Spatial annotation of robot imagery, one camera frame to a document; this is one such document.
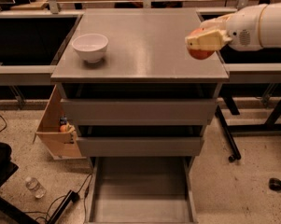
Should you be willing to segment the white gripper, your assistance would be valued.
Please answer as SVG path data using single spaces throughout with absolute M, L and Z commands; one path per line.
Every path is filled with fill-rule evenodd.
M 186 45 L 194 50 L 217 51 L 230 42 L 229 46 L 237 51 L 260 50 L 260 19 L 265 8 L 266 5 L 244 7 L 235 13 L 202 21 L 203 30 L 188 35 Z

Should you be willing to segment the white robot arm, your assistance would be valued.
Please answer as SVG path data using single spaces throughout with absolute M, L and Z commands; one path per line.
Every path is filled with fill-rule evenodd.
M 200 28 L 185 38 L 188 49 L 218 51 L 226 45 L 237 51 L 281 49 L 281 3 L 244 7 L 203 21 Z

